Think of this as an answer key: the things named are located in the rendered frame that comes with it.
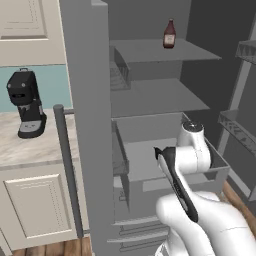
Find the grey fridge drawer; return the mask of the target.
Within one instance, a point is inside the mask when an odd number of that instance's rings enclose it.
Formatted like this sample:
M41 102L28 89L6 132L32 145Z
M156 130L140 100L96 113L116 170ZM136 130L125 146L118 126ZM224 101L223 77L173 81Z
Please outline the grey fridge drawer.
M127 175L124 181L114 183L118 217L153 215L156 200L172 192L157 167L154 149L176 145L181 124L187 120L183 113L112 120L114 174Z

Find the grey fridge shelf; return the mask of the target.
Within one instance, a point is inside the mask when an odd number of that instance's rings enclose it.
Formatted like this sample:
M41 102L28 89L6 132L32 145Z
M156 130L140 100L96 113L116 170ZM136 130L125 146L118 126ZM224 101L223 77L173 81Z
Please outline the grey fridge shelf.
M112 40L111 46L127 63L219 60L220 57L185 39L177 39L172 49L166 49L161 39Z
M130 90L111 92L114 118L205 109L208 106L178 79L133 81Z

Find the clear fridge door bin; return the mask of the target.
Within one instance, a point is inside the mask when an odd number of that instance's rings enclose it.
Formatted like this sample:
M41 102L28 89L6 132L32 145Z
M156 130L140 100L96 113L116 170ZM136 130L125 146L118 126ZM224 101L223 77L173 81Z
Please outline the clear fridge door bin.
M112 91L129 90L131 88L130 67L121 53L114 47L109 48L110 87Z
M256 40L239 42L236 56L256 65Z

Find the grey fridge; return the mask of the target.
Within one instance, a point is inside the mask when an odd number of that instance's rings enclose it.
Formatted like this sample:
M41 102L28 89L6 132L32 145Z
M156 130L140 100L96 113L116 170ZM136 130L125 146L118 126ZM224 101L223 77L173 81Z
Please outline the grey fridge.
M234 53L238 40L250 33L256 0L106 0L109 12L109 37L112 40L161 39L168 21L174 21L176 39L199 46L220 57L219 60L126 63L133 81L178 79L207 106L205 110L183 112L188 120L204 124L213 159L206 173L190 174L192 189L218 194L231 170L217 151L220 135L219 113L228 106L238 64ZM107 243L115 256L153 256L165 240L168 228L156 214L142 217L115 211L115 182L126 174L114 174L113 223Z

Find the grey fridge door with shelves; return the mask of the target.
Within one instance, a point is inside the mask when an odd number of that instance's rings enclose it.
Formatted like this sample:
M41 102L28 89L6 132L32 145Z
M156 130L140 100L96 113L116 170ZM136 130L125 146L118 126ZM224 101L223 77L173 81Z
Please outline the grey fridge door with shelves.
M256 40L255 14L246 40ZM218 151L239 164L228 178L246 202L256 201L256 65L241 61L229 108L219 115L223 132Z

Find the dark red sauce bottle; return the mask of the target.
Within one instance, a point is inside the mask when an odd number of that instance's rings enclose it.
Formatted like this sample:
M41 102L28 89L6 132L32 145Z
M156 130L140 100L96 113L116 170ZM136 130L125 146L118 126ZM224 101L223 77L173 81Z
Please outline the dark red sauce bottle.
M172 19L170 19L168 21L168 25L164 31L163 47L172 49L175 45L175 39L176 39L176 30L174 27L174 21Z

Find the black coffee machine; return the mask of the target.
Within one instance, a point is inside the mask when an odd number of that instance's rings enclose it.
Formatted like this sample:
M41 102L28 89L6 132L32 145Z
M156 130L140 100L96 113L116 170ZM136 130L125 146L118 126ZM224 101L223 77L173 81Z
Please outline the black coffee machine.
M47 115L43 111L35 73L28 68L20 68L8 80L6 88L21 119L18 137L31 139L42 135Z

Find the beige base cupboard door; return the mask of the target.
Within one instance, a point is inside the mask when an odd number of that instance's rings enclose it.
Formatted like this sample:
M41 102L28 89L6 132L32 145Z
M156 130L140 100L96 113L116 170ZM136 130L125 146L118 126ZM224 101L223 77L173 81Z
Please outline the beige base cupboard door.
M13 250L81 238L73 175L61 164L0 171L0 229Z

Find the beige wall cupboard door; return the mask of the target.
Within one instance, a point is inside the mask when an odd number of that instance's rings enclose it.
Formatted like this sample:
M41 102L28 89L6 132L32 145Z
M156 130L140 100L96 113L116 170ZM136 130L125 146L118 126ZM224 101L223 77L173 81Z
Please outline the beige wall cupboard door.
M59 0L0 0L0 66L64 63Z

